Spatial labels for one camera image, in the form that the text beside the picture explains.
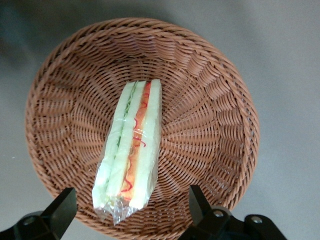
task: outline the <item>brown wicker basket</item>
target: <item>brown wicker basket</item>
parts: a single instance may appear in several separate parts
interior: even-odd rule
[[[158,182],[146,209],[117,226],[94,213],[97,161],[128,81],[161,79]],[[77,191],[77,219],[118,239],[176,239],[191,224],[189,185],[232,209],[257,164],[259,121],[235,66],[189,30],[155,19],[87,26],[46,59],[26,104],[35,171],[55,197]]]

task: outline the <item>sandwich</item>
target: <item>sandwich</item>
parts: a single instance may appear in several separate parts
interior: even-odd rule
[[[92,201],[95,210],[145,207],[155,188],[161,136],[159,79],[125,85],[101,153]]]

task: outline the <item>gray table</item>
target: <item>gray table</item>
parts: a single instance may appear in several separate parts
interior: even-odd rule
[[[254,178],[233,214],[266,215],[290,240],[319,239],[319,0],[1,1],[0,230],[52,201],[25,142],[37,70],[79,28],[119,17],[185,27],[236,65],[259,113],[261,141]],[[110,238],[74,220],[63,239]]]

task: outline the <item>metal screw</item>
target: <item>metal screw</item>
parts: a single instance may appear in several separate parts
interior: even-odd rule
[[[23,225],[27,226],[29,224],[32,224],[35,220],[36,218],[34,216],[30,216],[23,221]]]
[[[256,224],[262,224],[262,219],[258,216],[251,217],[251,220]]]
[[[220,211],[220,210],[215,210],[215,211],[213,212],[213,214],[214,214],[217,218],[221,218],[221,217],[224,216],[224,213],[223,213],[222,211]]]

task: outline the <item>plastic wrap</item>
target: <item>plastic wrap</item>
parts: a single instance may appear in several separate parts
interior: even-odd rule
[[[158,179],[162,90],[159,79],[127,83],[105,139],[92,189],[101,219],[116,225],[146,207]]]

